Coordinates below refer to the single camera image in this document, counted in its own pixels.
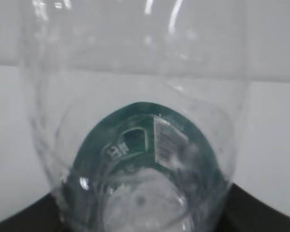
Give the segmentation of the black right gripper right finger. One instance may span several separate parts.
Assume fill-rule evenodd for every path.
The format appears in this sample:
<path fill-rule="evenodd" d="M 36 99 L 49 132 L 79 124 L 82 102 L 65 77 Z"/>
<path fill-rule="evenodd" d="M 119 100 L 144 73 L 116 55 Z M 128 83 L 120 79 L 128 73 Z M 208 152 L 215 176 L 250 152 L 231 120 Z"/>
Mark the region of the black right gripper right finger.
<path fill-rule="evenodd" d="M 290 232 L 290 217 L 269 207 L 233 184 L 218 232 Z"/>

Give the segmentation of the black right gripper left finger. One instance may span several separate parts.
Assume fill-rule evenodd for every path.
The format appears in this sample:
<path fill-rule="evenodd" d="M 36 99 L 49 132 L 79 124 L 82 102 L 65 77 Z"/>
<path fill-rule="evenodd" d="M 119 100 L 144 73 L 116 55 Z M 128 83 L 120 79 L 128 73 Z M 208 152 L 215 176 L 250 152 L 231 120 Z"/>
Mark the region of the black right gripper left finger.
<path fill-rule="evenodd" d="M 59 219 L 58 207 L 47 194 L 21 212 L 0 222 L 0 232 L 68 232 Z"/>

